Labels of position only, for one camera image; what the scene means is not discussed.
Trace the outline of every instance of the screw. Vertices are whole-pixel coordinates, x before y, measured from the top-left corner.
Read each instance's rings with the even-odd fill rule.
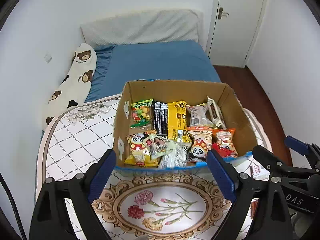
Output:
[[[241,172],[240,173],[240,178],[241,179],[247,179],[248,178],[248,174],[246,174],[245,172]]]
[[[53,181],[53,178],[51,178],[51,177],[48,177],[45,179],[45,182],[48,184],[51,183],[52,181]]]
[[[82,172],[79,172],[76,174],[76,179],[82,179],[84,177],[84,174]]]
[[[271,181],[272,181],[273,183],[278,183],[278,179],[277,179],[276,177],[272,177],[272,178],[271,178]]]

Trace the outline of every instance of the floor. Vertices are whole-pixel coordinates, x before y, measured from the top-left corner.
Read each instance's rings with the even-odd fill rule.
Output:
[[[267,134],[273,153],[287,165],[292,166],[288,147],[284,145],[284,131],[268,96],[248,67],[215,66],[221,82],[229,84],[243,107],[257,117]]]

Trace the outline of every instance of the black cable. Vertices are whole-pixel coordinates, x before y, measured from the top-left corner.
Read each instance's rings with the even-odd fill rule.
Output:
[[[10,203],[11,203],[14,215],[16,217],[16,221],[17,221],[17,224],[18,224],[22,239],[23,240],[27,240],[26,233],[24,232],[24,229],[23,229],[23,226],[22,226],[22,222],[21,222],[21,219],[20,219],[20,216],[19,216],[19,212],[18,212],[16,203],[14,202],[12,194],[11,194],[6,182],[4,181],[4,178],[2,177],[1,173],[0,173],[0,182],[1,182],[1,185],[4,188],[5,192],[7,193],[7,196],[9,198],[9,200],[10,200]]]

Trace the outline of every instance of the door frame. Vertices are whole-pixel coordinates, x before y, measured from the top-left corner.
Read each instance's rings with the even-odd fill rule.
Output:
[[[261,11],[260,11],[260,16],[259,16],[259,20],[257,23],[257,27],[256,30],[254,32],[247,56],[244,59],[244,62],[242,64],[242,67],[244,68],[249,60],[250,54],[252,52],[252,49],[254,47],[254,44],[257,40],[258,34],[259,34],[259,29],[261,27],[261,23],[263,20],[263,16],[264,16],[264,12],[266,9],[266,5],[267,5],[267,0],[262,0],[262,6],[261,6]],[[207,56],[209,57],[209,53],[210,53],[210,49],[211,49],[211,45],[212,45],[212,41],[213,41],[213,36],[214,36],[214,30],[216,27],[216,21],[217,21],[217,16],[218,16],[218,8],[219,8],[219,0],[213,0],[213,4],[212,4],[212,14],[211,14],[211,22],[210,22],[210,27],[209,27],[209,33],[208,33],[208,40],[207,40],[207,46],[205,49],[205,52],[207,54]]]

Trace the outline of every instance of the door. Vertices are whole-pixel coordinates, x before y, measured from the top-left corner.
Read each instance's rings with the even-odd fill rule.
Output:
[[[219,0],[209,57],[213,65],[242,67],[263,0]]]

